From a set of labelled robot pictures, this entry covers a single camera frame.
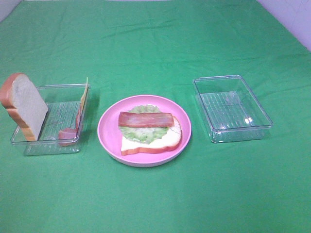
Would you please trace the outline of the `left clear plastic tray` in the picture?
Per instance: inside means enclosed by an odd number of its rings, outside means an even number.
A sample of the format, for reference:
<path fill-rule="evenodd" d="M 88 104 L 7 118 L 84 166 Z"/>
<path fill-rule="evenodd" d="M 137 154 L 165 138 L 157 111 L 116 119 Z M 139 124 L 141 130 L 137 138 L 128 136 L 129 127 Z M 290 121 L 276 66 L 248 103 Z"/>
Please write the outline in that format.
<path fill-rule="evenodd" d="M 88 84 L 84 108 L 81 111 L 81 121 L 78 129 L 75 144 L 67 147 L 60 146 L 60 143 L 70 142 L 70 139 L 59 140 L 59 131 L 65 128 L 75 128 L 75 117 L 80 106 L 80 99 L 83 95 L 86 84 L 59 84 L 38 87 L 38 91 L 48 106 L 44 123 L 41 127 L 37 141 L 27 141 L 21 128 L 16 127 L 11 136 L 11 144 L 24 156 L 50 155 L 77 153 L 85 142 L 86 135 L 86 108 L 90 93 Z"/>

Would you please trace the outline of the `bread slice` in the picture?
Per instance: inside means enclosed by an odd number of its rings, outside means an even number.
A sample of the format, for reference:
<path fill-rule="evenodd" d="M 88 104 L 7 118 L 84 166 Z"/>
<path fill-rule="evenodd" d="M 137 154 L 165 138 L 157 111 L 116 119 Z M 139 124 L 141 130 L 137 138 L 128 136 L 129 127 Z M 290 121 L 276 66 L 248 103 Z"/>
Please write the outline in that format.
<path fill-rule="evenodd" d="M 176 117 L 173 117 L 174 124 L 169 127 L 168 132 L 161 138 L 156 139 L 150 144 L 144 144 L 126 139 L 122 135 L 121 155 L 142 153 L 162 153 L 177 148 L 182 139 L 182 129 Z"/>
<path fill-rule="evenodd" d="M 0 101 L 28 141 L 37 141 L 48 107 L 24 73 L 13 73 L 0 89 Z"/>

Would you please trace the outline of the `green lettuce leaf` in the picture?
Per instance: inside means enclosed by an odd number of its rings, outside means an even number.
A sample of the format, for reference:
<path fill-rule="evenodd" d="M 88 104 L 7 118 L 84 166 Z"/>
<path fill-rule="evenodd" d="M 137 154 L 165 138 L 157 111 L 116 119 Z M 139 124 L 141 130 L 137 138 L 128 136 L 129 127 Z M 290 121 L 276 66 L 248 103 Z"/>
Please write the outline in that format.
<path fill-rule="evenodd" d="M 128 112 L 130 113 L 161 113 L 160 109 L 156 105 L 137 105 Z M 144 127 L 144 128 L 132 128 L 119 126 L 122 135 L 132 141 L 150 144 L 156 139 L 161 139 L 167 132 L 169 127 Z"/>

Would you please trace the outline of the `clear plastic tray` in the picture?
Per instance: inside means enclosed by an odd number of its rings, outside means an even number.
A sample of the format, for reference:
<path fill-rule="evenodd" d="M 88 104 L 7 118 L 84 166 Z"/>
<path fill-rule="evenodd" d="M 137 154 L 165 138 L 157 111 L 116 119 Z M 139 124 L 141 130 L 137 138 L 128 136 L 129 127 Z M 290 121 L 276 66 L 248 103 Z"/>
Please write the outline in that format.
<path fill-rule="evenodd" d="M 196 102 L 213 143 L 263 139 L 273 122 L 241 75 L 193 80 Z"/>
<path fill-rule="evenodd" d="M 60 143 L 70 142 L 70 139 L 59 140 L 59 131 L 65 128 L 75 128 L 75 117 L 80 106 L 80 99 L 83 95 L 86 84 L 59 84 L 38 87 L 38 91 L 48 106 L 44 123 L 41 127 L 37 141 L 27 141 L 21 128 L 16 127 L 11 136 L 11 144 L 24 156 L 50 155 L 77 153 L 85 142 L 86 135 L 86 108 L 90 93 L 88 84 L 84 108 L 81 111 L 81 121 L 78 129 L 75 144 L 67 147 L 60 146 Z"/>

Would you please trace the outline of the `yellow cheese slice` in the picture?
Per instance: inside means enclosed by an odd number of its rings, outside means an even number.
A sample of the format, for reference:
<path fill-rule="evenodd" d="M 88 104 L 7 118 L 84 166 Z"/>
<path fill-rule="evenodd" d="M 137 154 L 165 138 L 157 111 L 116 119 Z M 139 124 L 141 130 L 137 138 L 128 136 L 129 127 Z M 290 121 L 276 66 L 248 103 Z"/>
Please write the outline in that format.
<path fill-rule="evenodd" d="M 88 77 L 86 78 L 86 86 L 85 86 L 83 95 L 81 96 L 81 99 L 80 99 L 80 110 L 83 110 L 83 108 L 84 108 L 86 94 L 87 94 L 87 89 L 88 89 Z"/>

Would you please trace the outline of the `green tablecloth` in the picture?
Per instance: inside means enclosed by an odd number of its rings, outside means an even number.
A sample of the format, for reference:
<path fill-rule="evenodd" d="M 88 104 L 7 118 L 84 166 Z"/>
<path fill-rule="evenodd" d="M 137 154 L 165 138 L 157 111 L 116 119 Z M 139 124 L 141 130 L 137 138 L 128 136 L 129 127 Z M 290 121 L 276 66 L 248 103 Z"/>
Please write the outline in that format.
<path fill-rule="evenodd" d="M 0 79 L 90 83 L 79 153 L 23 156 L 0 111 L 3 233 L 308 233 L 311 54 L 255 0 L 24 1 L 0 25 Z M 240 74 L 273 121 L 262 140 L 210 141 L 192 81 Z M 138 168 L 97 137 L 104 111 L 153 94 L 192 136 L 174 160 Z"/>

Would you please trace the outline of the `pink round plate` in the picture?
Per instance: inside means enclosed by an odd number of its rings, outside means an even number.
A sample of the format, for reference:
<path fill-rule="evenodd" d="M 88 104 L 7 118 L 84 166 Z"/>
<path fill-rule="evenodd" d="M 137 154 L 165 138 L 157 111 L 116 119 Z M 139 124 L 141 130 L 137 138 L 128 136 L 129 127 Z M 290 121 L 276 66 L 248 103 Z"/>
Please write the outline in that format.
<path fill-rule="evenodd" d="M 118 128 L 119 114 L 121 111 L 131 110 L 137 105 L 146 104 L 155 105 L 159 107 L 160 111 L 171 113 L 178 119 L 182 130 L 181 142 L 172 151 L 162 151 L 154 154 L 139 152 L 122 156 L 122 134 Z M 184 150 L 191 137 L 191 121 L 184 109 L 170 99 L 155 95 L 137 95 L 122 99 L 111 105 L 99 120 L 97 134 L 103 148 L 115 160 L 129 166 L 153 167 L 169 162 Z"/>

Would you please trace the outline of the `right clear plastic tray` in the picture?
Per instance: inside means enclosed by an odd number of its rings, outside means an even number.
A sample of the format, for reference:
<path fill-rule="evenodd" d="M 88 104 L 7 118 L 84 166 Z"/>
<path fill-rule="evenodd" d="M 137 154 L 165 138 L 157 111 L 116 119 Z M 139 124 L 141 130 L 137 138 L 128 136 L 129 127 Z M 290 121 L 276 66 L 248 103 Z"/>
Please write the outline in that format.
<path fill-rule="evenodd" d="M 193 80 L 196 102 L 213 143 L 263 139 L 273 122 L 241 75 Z"/>

